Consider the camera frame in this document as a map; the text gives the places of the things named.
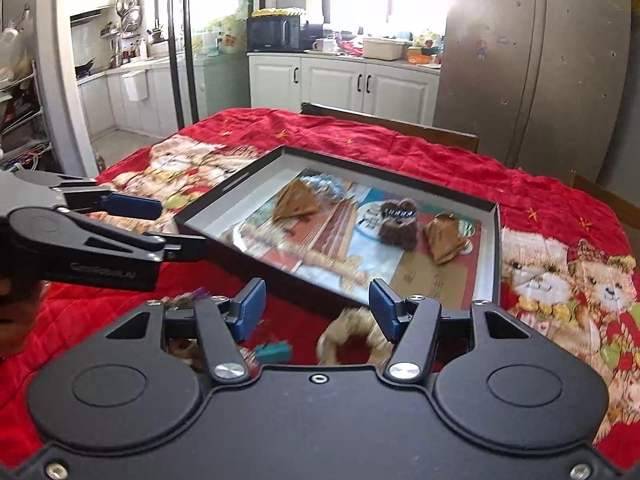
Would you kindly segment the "person's left hand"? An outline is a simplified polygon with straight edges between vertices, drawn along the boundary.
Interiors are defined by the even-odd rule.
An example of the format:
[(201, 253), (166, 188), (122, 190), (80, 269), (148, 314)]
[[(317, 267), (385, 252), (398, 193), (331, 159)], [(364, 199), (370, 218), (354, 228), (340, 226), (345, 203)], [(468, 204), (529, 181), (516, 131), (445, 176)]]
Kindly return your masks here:
[(48, 281), (12, 282), (8, 278), (1, 279), (1, 359), (16, 356), (23, 350), (50, 288)]

